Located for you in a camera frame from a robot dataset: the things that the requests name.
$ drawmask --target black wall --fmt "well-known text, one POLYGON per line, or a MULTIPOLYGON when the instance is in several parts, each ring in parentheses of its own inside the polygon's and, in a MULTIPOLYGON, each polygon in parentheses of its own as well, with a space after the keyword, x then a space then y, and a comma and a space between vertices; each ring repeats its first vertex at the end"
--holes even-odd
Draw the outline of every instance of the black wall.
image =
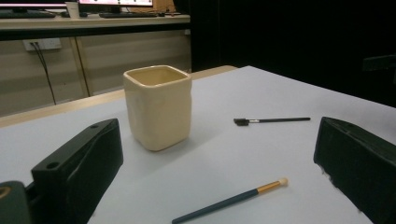
POLYGON ((364 58, 396 53, 392 10, 384 0, 191 0, 192 70, 252 65, 396 106, 394 69, 362 71, 364 58))

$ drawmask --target brush bristles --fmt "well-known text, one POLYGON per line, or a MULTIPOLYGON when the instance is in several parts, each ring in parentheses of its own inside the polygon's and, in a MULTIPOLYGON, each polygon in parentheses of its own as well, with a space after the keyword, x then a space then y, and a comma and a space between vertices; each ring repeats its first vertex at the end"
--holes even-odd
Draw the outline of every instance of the brush bristles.
POLYGON ((278 182, 280 183, 280 185, 287 185, 288 184, 288 179, 287 178, 280 178, 278 180, 278 182))

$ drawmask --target cream ceramic cup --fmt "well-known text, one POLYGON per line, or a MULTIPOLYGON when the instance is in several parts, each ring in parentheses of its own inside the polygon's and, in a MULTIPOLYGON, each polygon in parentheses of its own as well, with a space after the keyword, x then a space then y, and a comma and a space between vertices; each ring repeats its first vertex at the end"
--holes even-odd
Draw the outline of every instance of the cream ceramic cup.
POLYGON ((162 150, 189 136, 189 74, 157 65, 126 71, 123 83, 131 131, 144 148, 162 150))

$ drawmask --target wall socket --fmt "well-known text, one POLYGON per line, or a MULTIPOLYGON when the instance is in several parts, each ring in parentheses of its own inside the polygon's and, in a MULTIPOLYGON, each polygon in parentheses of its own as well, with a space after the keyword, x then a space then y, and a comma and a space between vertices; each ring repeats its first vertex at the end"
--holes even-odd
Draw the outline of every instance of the wall socket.
POLYGON ((35 50, 31 43, 37 43, 40 49, 61 49, 61 39, 60 38, 46 38, 46 39, 27 39, 22 40, 25 49, 35 50))

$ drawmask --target black plastic device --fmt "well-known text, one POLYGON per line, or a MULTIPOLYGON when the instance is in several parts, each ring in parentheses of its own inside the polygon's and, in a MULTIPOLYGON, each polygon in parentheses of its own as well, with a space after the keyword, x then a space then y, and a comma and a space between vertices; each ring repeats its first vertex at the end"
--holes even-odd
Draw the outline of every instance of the black plastic device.
POLYGON ((123 164, 117 119, 91 125, 32 169, 0 184, 0 223, 87 223, 123 164))
POLYGON ((375 224, 396 223, 396 146, 340 120, 322 118, 314 162, 375 224))

